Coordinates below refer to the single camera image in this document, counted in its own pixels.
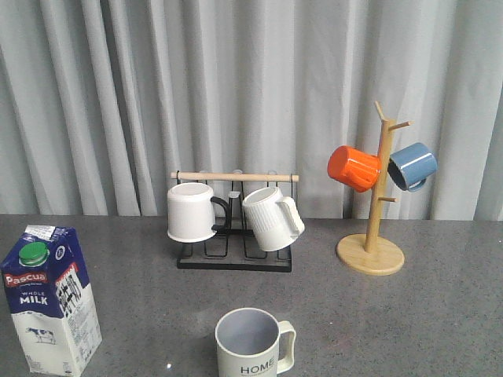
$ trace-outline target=wooden mug tree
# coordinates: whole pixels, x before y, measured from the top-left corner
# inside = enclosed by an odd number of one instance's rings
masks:
[[[379,102],[375,102],[381,120],[379,151],[381,170],[372,188],[369,221],[366,234],[352,234],[337,244],[337,255],[351,268],[368,275],[391,275],[399,271],[405,261],[402,250],[391,241],[379,237],[383,202],[396,202],[396,198],[384,196],[386,191],[387,165],[389,164],[393,133],[412,122],[396,124],[386,118]]]

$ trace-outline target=white mug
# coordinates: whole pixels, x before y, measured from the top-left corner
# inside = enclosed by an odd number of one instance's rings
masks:
[[[215,224],[213,203],[226,212],[224,225]],[[194,243],[212,238],[229,226],[229,204],[213,195],[213,189],[199,182],[181,183],[167,192],[167,234],[178,242]]]
[[[279,359],[280,337],[288,333],[285,357]],[[294,364],[296,330],[268,312],[240,308],[228,312],[215,328],[219,377],[276,377]]]
[[[279,187],[265,187],[243,200],[253,234],[263,251],[276,251],[293,243],[304,231],[296,202]]]

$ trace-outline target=blue mug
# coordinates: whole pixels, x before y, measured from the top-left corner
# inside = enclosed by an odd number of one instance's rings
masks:
[[[403,191],[417,191],[426,177],[438,169],[437,160],[430,149],[421,143],[409,145],[390,156],[387,172]]]

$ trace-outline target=mug rack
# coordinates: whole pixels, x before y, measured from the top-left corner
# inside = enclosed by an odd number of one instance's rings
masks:
[[[264,185],[289,185],[290,196],[296,199],[296,182],[299,176],[294,174],[243,174],[241,170],[233,173],[181,172],[171,173],[177,185],[182,180],[228,181],[228,204],[233,216],[227,229],[218,230],[210,238],[197,243],[182,243],[177,258],[179,269],[232,269],[249,271],[270,271],[290,273],[292,271],[292,250],[290,246],[277,251],[262,251],[257,244],[253,231],[248,228],[243,211],[245,182],[263,182]]]
[[[383,202],[394,202],[396,198],[384,195],[386,190],[387,166],[389,164],[393,133],[399,128],[410,126],[411,121],[396,124],[386,118],[379,102],[375,102],[381,120],[379,156],[381,169],[376,184],[372,187],[369,221],[366,234],[351,234],[337,244],[339,258],[361,273],[368,275],[391,275],[398,272],[405,261],[402,250],[389,240],[379,237]]]

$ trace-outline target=gray countertop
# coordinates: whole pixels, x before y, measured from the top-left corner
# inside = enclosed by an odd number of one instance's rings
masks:
[[[503,223],[384,220],[406,262],[367,276],[335,253],[366,222],[306,220],[272,273],[177,269],[165,218],[1,215],[0,259],[27,224],[77,229],[103,335],[83,377],[215,377],[215,325],[242,306],[296,328],[285,377],[502,376]],[[3,289],[0,325],[0,375],[29,375]]]

